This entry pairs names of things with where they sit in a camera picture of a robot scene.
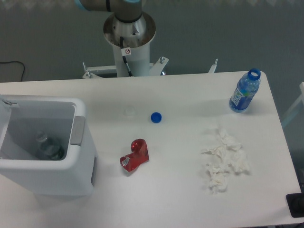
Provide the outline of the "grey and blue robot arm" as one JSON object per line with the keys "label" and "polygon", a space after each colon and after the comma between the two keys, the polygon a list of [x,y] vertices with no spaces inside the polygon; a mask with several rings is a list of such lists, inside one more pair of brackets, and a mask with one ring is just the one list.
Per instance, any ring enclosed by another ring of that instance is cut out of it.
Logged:
{"label": "grey and blue robot arm", "polygon": [[83,10],[112,12],[124,23],[135,22],[143,14],[141,0],[75,0],[74,2]]}

